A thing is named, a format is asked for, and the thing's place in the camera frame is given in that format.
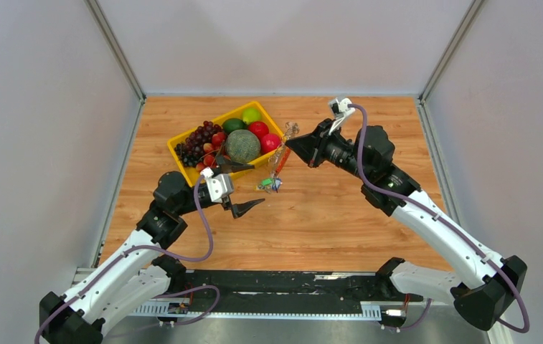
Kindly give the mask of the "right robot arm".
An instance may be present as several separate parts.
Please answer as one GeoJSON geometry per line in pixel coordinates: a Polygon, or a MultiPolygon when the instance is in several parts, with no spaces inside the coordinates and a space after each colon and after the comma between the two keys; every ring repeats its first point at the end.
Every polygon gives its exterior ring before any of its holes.
{"type": "Polygon", "coordinates": [[[362,193],[373,207],[424,239],[453,268],[453,273],[392,258],[379,270],[378,293],[386,299],[414,294],[447,305],[479,330],[495,323],[527,333],[530,320],[520,295],[527,265],[516,255],[504,258],[448,217],[392,157],[394,144],[383,127],[369,125],[347,140],[325,119],[307,135],[286,145],[309,167],[328,161],[363,181],[362,193]]]}

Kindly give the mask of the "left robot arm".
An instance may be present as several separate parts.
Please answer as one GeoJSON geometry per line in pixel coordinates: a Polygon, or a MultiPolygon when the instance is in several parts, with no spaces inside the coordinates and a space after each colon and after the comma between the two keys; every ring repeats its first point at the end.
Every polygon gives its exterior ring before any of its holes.
{"type": "Polygon", "coordinates": [[[79,284],[41,299],[35,343],[101,343],[141,303],[163,292],[176,297],[185,290],[186,277],[170,266],[172,262],[202,262],[212,255],[212,230],[203,210],[219,204],[237,219],[262,203],[255,199],[234,204],[230,199],[235,190],[231,175],[251,170],[250,164],[224,156],[215,160],[218,165],[204,168],[194,185],[178,171],[160,177],[147,212],[121,247],[79,284]],[[187,227],[183,215],[193,211],[207,233],[207,252],[201,257],[170,252],[187,227]]]}

